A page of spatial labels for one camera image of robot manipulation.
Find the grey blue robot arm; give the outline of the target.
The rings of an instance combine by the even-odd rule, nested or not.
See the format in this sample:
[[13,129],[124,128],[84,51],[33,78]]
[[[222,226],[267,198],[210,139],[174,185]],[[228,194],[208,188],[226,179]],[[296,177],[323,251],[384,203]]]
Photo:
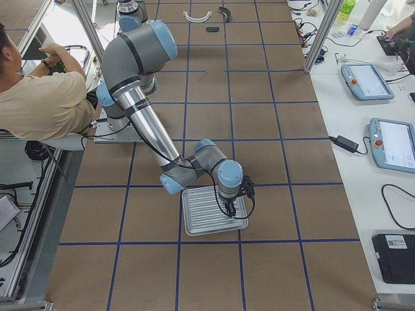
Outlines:
[[125,32],[104,51],[101,68],[106,89],[121,116],[130,121],[152,150],[163,172],[160,182],[166,191],[176,194],[209,174],[226,208],[223,213],[233,218],[234,202],[244,194],[242,166],[228,159],[209,139],[199,141],[193,155],[182,158],[143,91],[142,77],[160,71],[177,54],[172,33],[161,20]]

